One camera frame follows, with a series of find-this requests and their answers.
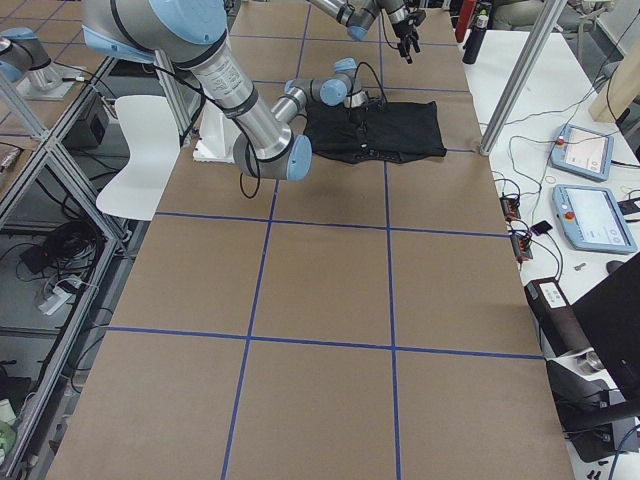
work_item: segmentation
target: computer monitor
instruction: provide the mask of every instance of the computer monitor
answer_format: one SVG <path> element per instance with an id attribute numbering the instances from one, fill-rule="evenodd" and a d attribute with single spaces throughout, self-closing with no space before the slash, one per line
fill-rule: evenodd
<path id="1" fill-rule="evenodd" d="M 580 457 L 611 455 L 640 417 L 640 254 L 635 255 L 573 304 L 589 343 L 620 392 L 573 378 L 549 365 L 560 420 Z M 637 451 L 633 436 L 624 450 Z"/>

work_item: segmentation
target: brown cardboard table surface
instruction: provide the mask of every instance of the brown cardboard table surface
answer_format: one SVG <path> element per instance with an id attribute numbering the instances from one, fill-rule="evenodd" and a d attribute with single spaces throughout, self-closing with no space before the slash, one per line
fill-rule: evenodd
<path id="1" fill-rule="evenodd" d="M 449 153 L 318 157 L 247 200 L 183 151 L 48 478 L 573 478 L 448 22 L 406 65 L 377 25 L 356 44 L 243 4 L 232 47 L 269 103 L 368 59 L 390 100 L 436 100 Z"/>

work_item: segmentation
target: black water bottle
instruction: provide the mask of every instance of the black water bottle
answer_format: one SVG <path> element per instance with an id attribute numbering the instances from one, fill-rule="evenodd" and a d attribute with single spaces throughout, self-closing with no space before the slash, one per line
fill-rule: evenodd
<path id="1" fill-rule="evenodd" d="M 471 28 L 467 43 L 464 44 L 463 63 L 467 65 L 476 63 L 482 41 L 484 40 L 484 34 L 487 33 L 487 23 L 489 23 L 489 17 L 487 15 L 478 15 L 476 24 Z"/>

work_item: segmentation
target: blue joint cap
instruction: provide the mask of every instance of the blue joint cap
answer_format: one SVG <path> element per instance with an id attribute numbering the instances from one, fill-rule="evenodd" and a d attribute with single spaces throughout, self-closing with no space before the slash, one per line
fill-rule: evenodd
<path id="1" fill-rule="evenodd" d="M 148 0 L 170 32 L 196 45 L 212 45 L 227 29 L 223 0 Z"/>
<path id="2" fill-rule="evenodd" d="M 289 152 L 287 180 L 295 182 L 307 176 L 311 169 L 311 141 L 306 135 L 297 135 Z"/>
<path id="3" fill-rule="evenodd" d="M 22 78 L 22 72 L 6 62 L 0 62 L 0 72 L 2 72 L 11 83 L 17 82 Z"/>
<path id="4" fill-rule="evenodd" d="M 0 35 L 8 38 L 9 40 L 36 40 L 38 37 L 33 30 L 27 27 L 10 28 L 4 32 L 0 32 Z"/>
<path id="5" fill-rule="evenodd" d="M 361 42 L 362 40 L 364 40 L 364 37 L 367 36 L 369 30 L 367 30 L 366 28 L 358 27 L 357 25 L 352 25 L 350 27 L 347 27 L 347 33 L 355 41 Z"/>
<path id="6" fill-rule="evenodd" d="M 336 63 L 333 64 L 334 73 L 346 72 L 348 70 L 355 70 L 356 68 L 357 68 L 356 61 L 351 57 L 343 58 L 342 60 L 338 60 Z"/>
<path id="7" fill-rule="evenodd" d="M 103 55 L 137 63 L 153 63 L 155 61 L 153 53 L 143 52 L 126 43 L 105 37 L 84 25 L 82 30 L 84 31 L 84 42 L 87 46 Z"/>
<path id="8" fill-rule="evenodd" d="M 335 107 L 347 98 L 347 86 L 337 78 L 331 78 L 320 87 L 320 99 L 325 105 Z"/>

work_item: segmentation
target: touchscreen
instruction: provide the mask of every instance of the touchscreen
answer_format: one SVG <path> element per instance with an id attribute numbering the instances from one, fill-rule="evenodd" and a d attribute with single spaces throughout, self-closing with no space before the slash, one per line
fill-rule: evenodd
<path id="1" fill-rule="evenodd" d="M 600 173 L 606 140 L 601 135 L 572 128 L 564 161 L 574 167 Z"/>
<path id="2" fill-rule="evenodd" d="M 585 242 L 606 245 L 627 244 L 605 192 L 568 188 L 567 194 Z"/>

